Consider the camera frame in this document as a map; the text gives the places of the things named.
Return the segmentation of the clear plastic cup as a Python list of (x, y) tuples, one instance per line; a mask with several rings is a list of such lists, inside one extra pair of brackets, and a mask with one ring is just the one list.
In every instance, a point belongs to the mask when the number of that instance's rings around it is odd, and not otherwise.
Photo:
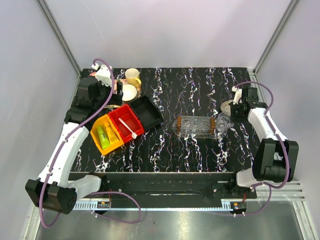
[(226, 133), (233, 125), (231, 116), (225, 112), (221, 112), (215, 121), (215, 129), (220, 133)]

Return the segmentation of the yellow toothpaste tube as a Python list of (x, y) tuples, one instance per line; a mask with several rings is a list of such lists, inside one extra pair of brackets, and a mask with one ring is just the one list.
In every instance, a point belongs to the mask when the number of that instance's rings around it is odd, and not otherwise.
[(108, 140), (109, 140), (110, 144), (113, 145), (113, 144), (119, 142), (119, 139), (118, 139), (116, 133), (113, 131), (110, 123), (105, 122), (104, 127), (106, 129), (106, 133), (107, 133)]

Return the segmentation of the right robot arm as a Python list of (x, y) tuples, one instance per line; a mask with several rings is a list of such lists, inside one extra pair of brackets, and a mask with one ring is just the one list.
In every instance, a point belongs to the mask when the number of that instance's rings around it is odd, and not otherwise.
[(230, 118), (234, 123), (249, 122), (257, 134), (260, 145), (251, 168), (239, 171), (235, 181), (227, 186), (228, 194), (239, 198), (246, 188), (266, 184), (274, 189), (282, 188), (294, 177), (299, 145), (288, 140), (273, 121), (270, 108), (274, 97), (270, 89), (270, 104), (259, 100), (258, 89), (247, 86), (249, 82), (232, 87), (234, 98), (230, 105)]

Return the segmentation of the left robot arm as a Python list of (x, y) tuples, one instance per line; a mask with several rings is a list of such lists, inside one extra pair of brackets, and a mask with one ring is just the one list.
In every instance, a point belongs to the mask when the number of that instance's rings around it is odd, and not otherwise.
[(81, 145), (89, 135), (99, 112), (114, 96), (112, 67), (93, 63), (95, 75), (82, 78), (67, 110), (58, 143), (36, 180), (29, 179), (25, 190), (40, 210), (69, 214), (76, 202), (90, 193), (102, 198), (108, 185), (96, 174), (69, 183), (69, 174)]

